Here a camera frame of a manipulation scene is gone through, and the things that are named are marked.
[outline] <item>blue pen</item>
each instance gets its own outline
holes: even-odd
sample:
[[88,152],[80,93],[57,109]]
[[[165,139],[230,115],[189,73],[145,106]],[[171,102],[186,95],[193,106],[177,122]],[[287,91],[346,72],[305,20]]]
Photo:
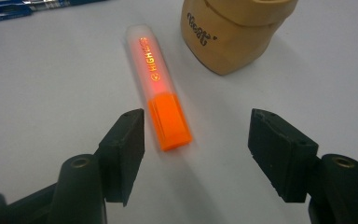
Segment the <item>blue pen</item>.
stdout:
[[34,11],[69,7],[103,0],[8,0],[0,1],[0,21],[31,15]]

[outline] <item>orange cap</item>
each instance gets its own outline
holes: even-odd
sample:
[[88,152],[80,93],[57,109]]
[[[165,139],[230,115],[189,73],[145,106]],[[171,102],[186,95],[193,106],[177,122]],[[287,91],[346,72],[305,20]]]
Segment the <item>orange cap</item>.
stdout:
[[127,41],[161,149],[190,143],[191,133],[153,32],[146,25],[132,26]]

